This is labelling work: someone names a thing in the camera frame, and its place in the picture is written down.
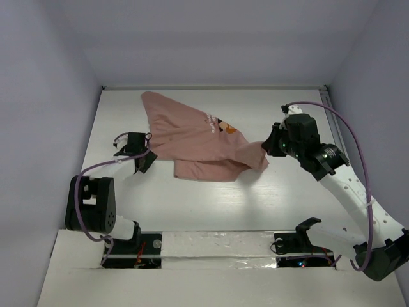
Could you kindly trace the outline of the pink printed t-shirt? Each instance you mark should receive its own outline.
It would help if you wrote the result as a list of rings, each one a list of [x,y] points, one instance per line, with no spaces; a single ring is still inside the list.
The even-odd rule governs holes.
[[[155,92],[141,95],[151,132],[151,149],[173,161],[174,177],[234,182],[247,170],[268,167],[260,142],[248,142],[229,123]]]

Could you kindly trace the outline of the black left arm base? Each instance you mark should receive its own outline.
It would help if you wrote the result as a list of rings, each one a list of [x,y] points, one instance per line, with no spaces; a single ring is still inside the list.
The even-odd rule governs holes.
[[[135,239],[114,239],[114,247],[102,264],[106,269],[160,269],[162,232],[141,232]]]

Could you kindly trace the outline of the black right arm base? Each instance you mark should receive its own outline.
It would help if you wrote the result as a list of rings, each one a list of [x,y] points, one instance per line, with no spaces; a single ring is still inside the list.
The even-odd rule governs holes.
[[[312,245],[305,235],[294,230],[275,232],[270,250],[278,268],[335,268],[341,258],[330,249]]]

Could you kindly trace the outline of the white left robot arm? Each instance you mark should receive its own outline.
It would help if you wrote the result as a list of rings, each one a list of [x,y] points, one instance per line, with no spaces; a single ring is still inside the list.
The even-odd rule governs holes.
[[[93,242],[107,241],[116,224],[114,176],[124,166],[145,173],[155,162],[152,133],[124,132],[113,141],[118,150],[108,161],[82,170],[70,182],[65,227],[82,232]]]

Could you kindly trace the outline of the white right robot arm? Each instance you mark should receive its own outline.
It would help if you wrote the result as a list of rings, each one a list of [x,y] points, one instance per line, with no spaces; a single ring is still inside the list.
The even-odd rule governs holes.
[[[359,227],[353,233],[310,217],[291,235],[281,235],[280,254],[326,248],[345,256],[371,280],[381,281],[408,261],[408,230],[391,217],[357,178],[349,160],[338,147],[322,143],[314,118],[287,115],[272,126],[261,145],[272,157],[290,156],[311,174]]]

